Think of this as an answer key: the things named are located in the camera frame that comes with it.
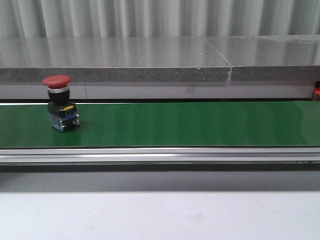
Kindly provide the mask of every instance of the green conveyor belt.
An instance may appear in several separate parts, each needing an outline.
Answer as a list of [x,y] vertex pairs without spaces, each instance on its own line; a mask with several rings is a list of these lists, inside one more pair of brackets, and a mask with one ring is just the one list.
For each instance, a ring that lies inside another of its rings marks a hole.
[[320,146],[320,102],[78,104],[80,127],[51,127],[46,105],[1,105],[0,148]]

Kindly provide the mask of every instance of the metal panel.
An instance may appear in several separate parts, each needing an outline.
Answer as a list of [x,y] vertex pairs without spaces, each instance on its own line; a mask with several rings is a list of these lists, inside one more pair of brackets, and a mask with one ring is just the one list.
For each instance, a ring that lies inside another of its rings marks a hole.
[[319,34],[318,0],[0,0],[0,37]]

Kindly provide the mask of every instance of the red object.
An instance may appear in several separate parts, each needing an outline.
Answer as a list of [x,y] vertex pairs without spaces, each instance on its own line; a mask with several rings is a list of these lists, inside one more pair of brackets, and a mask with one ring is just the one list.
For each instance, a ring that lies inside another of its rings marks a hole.
[[63,89],[72,81],[67,75],[48,76],[42,80],[43,85],[47,85],[51,89]]
[[314,93],[320,95],[320,87],[316,87]]

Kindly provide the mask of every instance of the red mushroom button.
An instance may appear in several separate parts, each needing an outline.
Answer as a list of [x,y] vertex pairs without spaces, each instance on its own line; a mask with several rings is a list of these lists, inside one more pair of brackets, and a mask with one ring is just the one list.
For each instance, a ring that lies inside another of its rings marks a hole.
[[63,89],[72,81],[67,75],[48,76],[42,80],[43,85],[47,85],[51,89]]

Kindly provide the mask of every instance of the corrugated metal wall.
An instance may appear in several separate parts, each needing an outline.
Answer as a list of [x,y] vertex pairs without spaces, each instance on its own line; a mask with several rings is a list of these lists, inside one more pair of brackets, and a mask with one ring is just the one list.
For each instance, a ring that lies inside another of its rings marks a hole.
[[320,34],[320,0],[0,0],[0,37]]

